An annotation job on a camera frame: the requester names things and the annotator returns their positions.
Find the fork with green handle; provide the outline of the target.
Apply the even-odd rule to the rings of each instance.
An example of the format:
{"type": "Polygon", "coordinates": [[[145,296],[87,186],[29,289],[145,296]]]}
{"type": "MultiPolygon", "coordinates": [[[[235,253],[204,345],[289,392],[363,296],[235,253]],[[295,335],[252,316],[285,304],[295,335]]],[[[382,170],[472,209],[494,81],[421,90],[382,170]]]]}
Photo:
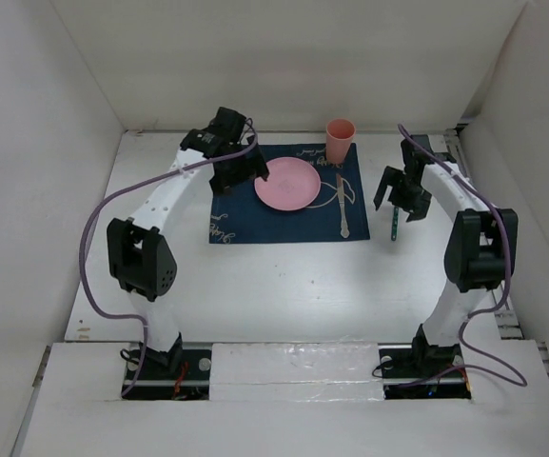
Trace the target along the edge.
{"type": "Polygon", "coordinates": [[[390,230],[390,240],[392,242],[396,242],[398,239],[399,217],[400,217],[400,209],[398,207],[394,207],[392,212],[391,230],[390,230]]]}

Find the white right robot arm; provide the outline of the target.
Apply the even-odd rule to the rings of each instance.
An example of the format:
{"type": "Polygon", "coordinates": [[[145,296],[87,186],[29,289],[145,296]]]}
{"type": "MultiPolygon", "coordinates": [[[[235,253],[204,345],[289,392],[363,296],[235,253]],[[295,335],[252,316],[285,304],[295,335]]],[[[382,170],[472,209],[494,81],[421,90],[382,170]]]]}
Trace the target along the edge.
{"type": "Polygon", "coordinates": [[[487,201],[462,176],[455,159],[435,152],[425,135],[405,134],[402,169],[385,168],[374,197],[423,220],[433,201],[453,223],[443,256],[446,283],[431,315],[421,324],[406,359],[422,375],[448,367],[460,353],[465,324],[489,290],[508,285],[514,272],[519,217],[487,201]]]}

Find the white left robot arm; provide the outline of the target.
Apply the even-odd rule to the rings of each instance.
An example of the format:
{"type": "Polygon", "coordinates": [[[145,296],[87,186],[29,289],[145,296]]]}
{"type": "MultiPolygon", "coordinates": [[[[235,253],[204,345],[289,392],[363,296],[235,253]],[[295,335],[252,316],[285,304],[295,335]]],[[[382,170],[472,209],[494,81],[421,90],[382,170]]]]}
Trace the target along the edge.
{"type": "Polygon", "coordinates": [[[184,137],[168,171],[139,208],[107,227],[110,275],[147,321],[146,360],[165,378],[179,371],[183,352],[172,306],[164,300],[178,271],[168,236],[200,190],[222,195],[269,174],[251,120],[224,107],[205,128],[184,137]]]}

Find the pink plastic cup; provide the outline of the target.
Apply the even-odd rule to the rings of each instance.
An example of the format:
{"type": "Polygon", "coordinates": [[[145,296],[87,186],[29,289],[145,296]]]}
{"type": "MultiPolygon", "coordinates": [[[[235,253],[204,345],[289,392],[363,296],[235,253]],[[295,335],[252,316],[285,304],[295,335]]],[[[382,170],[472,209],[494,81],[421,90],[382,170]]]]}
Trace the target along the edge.
{"type": "Polygon", "coordinates": [[[355,126],[346,119],[334,119],[326,125],[325,157],[334,165],[341,164],[356,133],[355,126]]]}

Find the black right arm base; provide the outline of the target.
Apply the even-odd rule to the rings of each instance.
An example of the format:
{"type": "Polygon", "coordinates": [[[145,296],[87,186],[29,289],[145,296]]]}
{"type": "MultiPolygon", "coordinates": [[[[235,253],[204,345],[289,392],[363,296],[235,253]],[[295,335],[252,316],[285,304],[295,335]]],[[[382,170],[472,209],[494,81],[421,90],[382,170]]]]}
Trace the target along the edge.
{"type": "Polygon", "coordinates": [[[470,400],[466,373],[452,370],[462,364],[459,344],[428,345],[418,333],[411,343],[379,345],[379,361],[372,376],[383,382],[385,400],[470,400]]]}

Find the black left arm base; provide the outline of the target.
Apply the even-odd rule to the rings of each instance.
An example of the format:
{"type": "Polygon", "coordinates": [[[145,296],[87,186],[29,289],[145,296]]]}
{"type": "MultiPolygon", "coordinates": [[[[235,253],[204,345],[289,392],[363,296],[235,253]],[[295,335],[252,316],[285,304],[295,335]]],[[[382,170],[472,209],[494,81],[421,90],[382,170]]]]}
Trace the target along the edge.
{"type": "Polygon", "coordinates": [[[139,366],[143,345],[120,351],[126,363],[121,396],[132,401],[205,401],[209,399],[212,345],[183,343],[179,336],[170,351],[148,348],[139,366]]]}

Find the pink plastic plate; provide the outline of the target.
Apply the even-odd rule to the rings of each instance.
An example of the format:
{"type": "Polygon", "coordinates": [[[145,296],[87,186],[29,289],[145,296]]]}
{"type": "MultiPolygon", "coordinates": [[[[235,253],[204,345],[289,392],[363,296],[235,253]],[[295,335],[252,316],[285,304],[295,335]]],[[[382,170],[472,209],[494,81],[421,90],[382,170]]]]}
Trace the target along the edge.
{"type": "Polygon", "coordinates": [[[308,207],[319,195],[321,178],[308,162],[297,157],[279,157],[268,161],[269,175],[256,178],[254,189],[268,207],[295,211],[308,207]]]}

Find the dark blue cloth placemat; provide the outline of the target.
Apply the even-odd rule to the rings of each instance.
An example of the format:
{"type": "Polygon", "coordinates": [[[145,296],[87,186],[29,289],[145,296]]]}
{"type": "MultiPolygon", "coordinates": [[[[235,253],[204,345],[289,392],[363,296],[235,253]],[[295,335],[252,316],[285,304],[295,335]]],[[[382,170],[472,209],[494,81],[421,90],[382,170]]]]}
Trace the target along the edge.
{"type": "Polygon", "coordinates": [[[363,241],[370,238],[357,146],[353,144],[343,163],[332,165],[323,144],[264,145],[270,161],[297,157],[312,165],[321,178],[317,198],[306,208],[280,211],[265,205],[254,184],[245,182],[229,196],[212,198],[209,242],[213,245],[284,244],[363,241]],[[340,235],[341,215],[336,174],[343,178],[349,237],[340,235]]]}

